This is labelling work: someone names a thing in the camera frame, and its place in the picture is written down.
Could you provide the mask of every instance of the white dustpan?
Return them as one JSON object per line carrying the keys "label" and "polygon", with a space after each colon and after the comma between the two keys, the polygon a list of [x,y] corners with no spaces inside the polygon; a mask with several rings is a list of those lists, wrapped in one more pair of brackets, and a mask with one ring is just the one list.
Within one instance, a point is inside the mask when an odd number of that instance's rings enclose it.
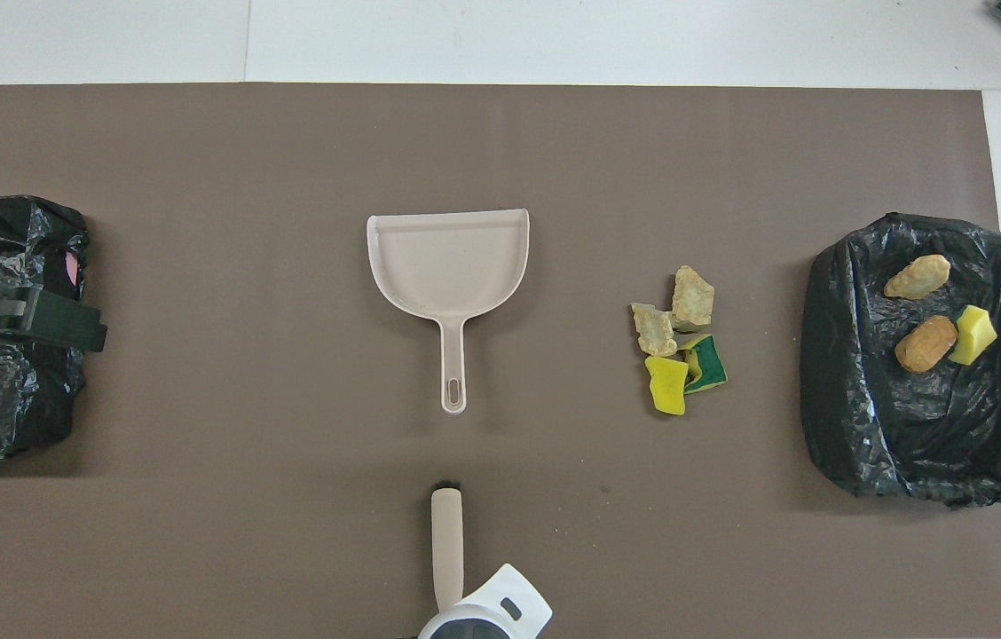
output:
{"label": "white dustpan", "polygon": [[528,210],[375,214],[366,221],[374,282],[386,299],[441,328],[441,408],[465,409],[464,325],[500,306],[525,277]]}

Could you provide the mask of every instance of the black plastic bag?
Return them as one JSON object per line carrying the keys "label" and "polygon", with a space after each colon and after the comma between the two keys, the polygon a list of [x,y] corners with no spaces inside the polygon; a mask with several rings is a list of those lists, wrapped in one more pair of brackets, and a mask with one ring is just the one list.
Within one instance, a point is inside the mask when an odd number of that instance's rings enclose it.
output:
{"label": "black plastic bag", "polygon": [[[72,207],[28,195],[0,198],[0,284],[42,286],[78,300],[89,242],[86,221]],[[0,344],[0,458],[66,438],[83,384],[79,349]]]}
{"label": "black plastic bag", "polygon": [[[950,280],[921,300],[883,285],[942,253]],[[910,374],[895,345],[930,315],[987,308],[998,339],[971,367]],[[821,252],[809,275],[801,417],[813,463],[855,495],[950,506],[1001,502],[1001,233],[956,219],[888,214]]]}

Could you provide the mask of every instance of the brush handle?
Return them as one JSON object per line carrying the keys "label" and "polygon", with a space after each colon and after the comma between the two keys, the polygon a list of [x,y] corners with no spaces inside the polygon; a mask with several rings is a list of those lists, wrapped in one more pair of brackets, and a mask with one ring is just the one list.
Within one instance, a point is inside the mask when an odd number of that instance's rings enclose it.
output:
{"label": "brush handle", "polygon": [[465,409],[465,321],[443,321],[441,327],[441,409],[459,416]]}
{"label": "brush handle", "polygon": [[465,591],[465,542],[460,525],[460,491],[439,488],[430,496],[430,541],[436,610],[459,602]]}

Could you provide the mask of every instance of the yellow piece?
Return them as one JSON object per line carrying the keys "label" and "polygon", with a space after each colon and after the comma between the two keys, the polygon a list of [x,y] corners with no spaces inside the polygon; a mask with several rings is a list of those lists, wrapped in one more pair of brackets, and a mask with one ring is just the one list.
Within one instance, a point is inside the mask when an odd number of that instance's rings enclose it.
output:
{"label": "yellow piece", "polygon": [[962,315],[958,316],[958,346],[950,354],[950,361],[970,367],[996,339],[997,332],[990,322],[990,312],[984,307],[967,304]]}
{"label": "yellow piece", "polygon": [[686,362],[664,357],[647,357],[646,369],[651,372],[651,397],[654,407],[671,416],[686,414]]}

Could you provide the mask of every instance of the brown mat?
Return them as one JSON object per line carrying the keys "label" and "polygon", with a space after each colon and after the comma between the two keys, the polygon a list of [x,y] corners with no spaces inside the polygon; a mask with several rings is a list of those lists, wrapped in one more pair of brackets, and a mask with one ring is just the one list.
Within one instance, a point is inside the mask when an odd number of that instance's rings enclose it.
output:
{"label": "brown mat", "polygon": [[[1001,505],[856,499],[797,405],[810,259],[889,210],[996,226],[972,92],[0,86],[0,194],[96,231],[77,433],[0,464],[0,636],[414,635],[427,490],[466,587],[555,636],[1001,635]],[[466,328],[382,299],[366,215],[528,206],[525,283]],[[691,263],[731,383],[648,409],[627,303]]]}

